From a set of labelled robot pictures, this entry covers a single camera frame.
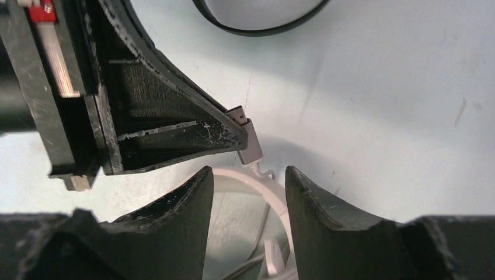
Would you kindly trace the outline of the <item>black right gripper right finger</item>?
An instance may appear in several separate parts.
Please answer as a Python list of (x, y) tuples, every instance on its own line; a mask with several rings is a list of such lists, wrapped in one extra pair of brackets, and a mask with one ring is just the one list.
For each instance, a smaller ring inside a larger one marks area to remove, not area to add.
[(366, 212), (294, 166), (285, 196), (300, 279), (493, 279), (494, 217)]

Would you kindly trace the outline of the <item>small black on-ear headphones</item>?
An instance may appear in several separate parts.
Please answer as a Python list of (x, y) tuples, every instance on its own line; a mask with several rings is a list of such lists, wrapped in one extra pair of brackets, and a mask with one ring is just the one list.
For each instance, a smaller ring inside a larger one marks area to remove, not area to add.
[(315, 17), (330, 1), (194, 0), (201, 15), (217, 28), (238, 36), (264, 37), (294, 29)]

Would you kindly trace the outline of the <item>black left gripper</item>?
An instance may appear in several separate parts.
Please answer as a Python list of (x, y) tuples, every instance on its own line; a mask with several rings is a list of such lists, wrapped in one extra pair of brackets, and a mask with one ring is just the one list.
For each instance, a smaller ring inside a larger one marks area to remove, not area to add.
[(1, 2), (1, 133), (38, 132), (70, 191), (100, 168), (96, 93), (79, 1)]

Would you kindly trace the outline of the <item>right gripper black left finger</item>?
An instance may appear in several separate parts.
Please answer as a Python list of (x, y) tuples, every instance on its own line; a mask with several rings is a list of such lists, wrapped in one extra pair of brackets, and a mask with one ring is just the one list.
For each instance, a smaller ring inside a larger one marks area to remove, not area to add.
[(2, 279), (201, 279), (214, 194), (206, 166), (172, 192), (119, 217), (1, 215)]

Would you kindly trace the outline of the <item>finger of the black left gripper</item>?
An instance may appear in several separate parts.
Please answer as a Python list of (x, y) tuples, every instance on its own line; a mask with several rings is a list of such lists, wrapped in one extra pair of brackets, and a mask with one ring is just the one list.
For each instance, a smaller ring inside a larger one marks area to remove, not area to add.
[(106, 175), (244, 149), (246, 131), (156, 48), (130, 1), (84, 1)]

